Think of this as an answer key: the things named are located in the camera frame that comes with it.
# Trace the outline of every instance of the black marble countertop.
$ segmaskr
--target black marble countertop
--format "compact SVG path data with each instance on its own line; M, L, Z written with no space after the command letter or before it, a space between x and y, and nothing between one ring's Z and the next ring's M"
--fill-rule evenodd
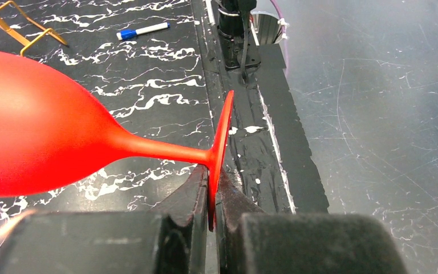
M278 2L328 211L383 221L410 273L438 273L438 0Z
M190 1L17 1L33 19L69 43L41 39L26 56L68 75L91 91L130 132L207 149L214 129ZM33 39L39 29L7 7L0 15ZM119 42L122 29L161 22L171 28ZM22 46L0 30L0 51ZM129 158L71 186L41 195L0 199L0 224L29 208L46 211L149 209L181 185L194 164Z

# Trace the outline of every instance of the marker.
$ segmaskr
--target marker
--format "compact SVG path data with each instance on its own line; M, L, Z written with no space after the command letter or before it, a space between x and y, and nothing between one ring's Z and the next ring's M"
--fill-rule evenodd
M149 27L143 27L143 28L138 29L138 30L122 30L121 32L116 33L116 36L118 37L118 40L122 41L125 39L133 38L135 36L139 36L141 34L151 33L153 31L157 31L157 30L168 29L170 27L171 27L171 24L169 22L164 22L164 23L156 24L156 25L149 26Z

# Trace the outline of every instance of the red glass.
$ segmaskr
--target red glass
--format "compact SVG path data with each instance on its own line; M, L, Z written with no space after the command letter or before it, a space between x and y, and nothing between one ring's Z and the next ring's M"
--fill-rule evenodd
M138 137L71 78L0 52L0 197L54 190L127 157L198 163L209 168L212 229L233 94L226 98L214 145L198 150Z

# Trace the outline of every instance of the black cable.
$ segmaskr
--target black cable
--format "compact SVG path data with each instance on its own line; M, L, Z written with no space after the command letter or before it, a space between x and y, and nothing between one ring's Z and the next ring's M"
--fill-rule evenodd
M244 81L248 79L248 73L246 72L246 56L248 53L248 40L249 40L249 13L242 16L242 26L244 28L244 45L242 48L241 58L241 75Z
M279 31L278 31L278 34L276 34L276 37L273 40L273 43L276 43L276 40L278 40L278 38L279 38L279 36L281 36L281 34L283 34L283 33L281 31L281 28L280 28Z

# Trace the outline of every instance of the gray surface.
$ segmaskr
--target gray surface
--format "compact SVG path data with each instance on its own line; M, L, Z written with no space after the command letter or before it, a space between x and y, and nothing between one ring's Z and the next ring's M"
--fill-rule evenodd
M411 273L438 273L438 0L280 7L329 211L382 220ZM257 10L274 12L264 0Z
M217 247L216 247L216 233L207 231L205 250L205 274L217 274Z

